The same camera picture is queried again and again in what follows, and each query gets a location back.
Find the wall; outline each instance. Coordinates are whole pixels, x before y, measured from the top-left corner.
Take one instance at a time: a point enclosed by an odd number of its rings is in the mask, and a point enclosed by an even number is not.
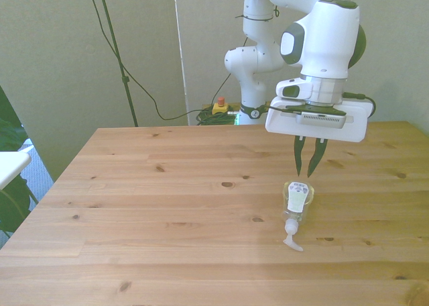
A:
[[[165,116],[184,113],[174,0],[107,4],[124,64]],[[117,60],[91,0],[0,0],[0,10],[0,85],[56,179],[97,128],[133,125]],[[130,86],[140,125],[186,124],[157,118]]]
[[[225,53],[243,45],[242,18],[244,0],[176,0],[178,26],[186,101],[188,109],[200,109],[211,102],[228,72],[224,66]],[[274,19],[275,36],[280,42],[283,31],[305,14],[280,9],[280,17]],[[282,70],[257,75],[267,85],[267,100],[275,97],[275,86],[281,80],[298,77],[300,70],[285,66]],[[224,85],[219,95],[228,102],[240,102],[241,92],[237,79],[233,76]],[[195,115],[189,115],[195,124]]]
[[[374,120],[407,120],[429,135],[427,0],[354,0],[361,6],[367,50],[348,89],[376,100]]]

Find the clear plastic bottle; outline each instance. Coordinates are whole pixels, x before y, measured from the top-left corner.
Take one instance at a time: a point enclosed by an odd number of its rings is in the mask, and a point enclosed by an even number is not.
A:
[[[292,236],[298,232],[298,226],[304,222],[308,206],[313,202],[314,188],[306,182],[290,181],[283,187],[284,211],[286,221],[284,229],[288,234],[284,243],[297,251],[304,251]]]

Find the table surface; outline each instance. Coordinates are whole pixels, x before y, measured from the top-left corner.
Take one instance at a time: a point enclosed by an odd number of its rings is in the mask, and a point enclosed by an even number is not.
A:
[[[30,162],[23,152],[0,152],[0,190],[3,190]]]
[[[0,251],[0,305],[428,305],[429,139],[387,122],[330,141],[304,252],[282,242],[293,139],[97,130]]]

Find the pump nozzle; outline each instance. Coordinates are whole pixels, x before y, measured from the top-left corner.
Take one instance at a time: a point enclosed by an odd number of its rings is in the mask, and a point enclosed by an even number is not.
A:
[[[297,245],[293,239],[293,235],[296,234],[296,232],[298,232],[298,222],[294,219],[287,219],[284,229],[286,230],[286,233],[288,234],[288,236],[286,237],[285,240],[283,240],[283,242],[287,244],[289,247],[291,247],[292,249],[295,249],[301,252],[304,251],[304,249],[302,249],[302,247]]]

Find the bottle label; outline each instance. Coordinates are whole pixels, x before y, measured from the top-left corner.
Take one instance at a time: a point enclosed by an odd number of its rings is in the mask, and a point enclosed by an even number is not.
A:
[[[308,186],[303,183],[292,182],[289,185],[288,210],[302,213],[308,195]]]

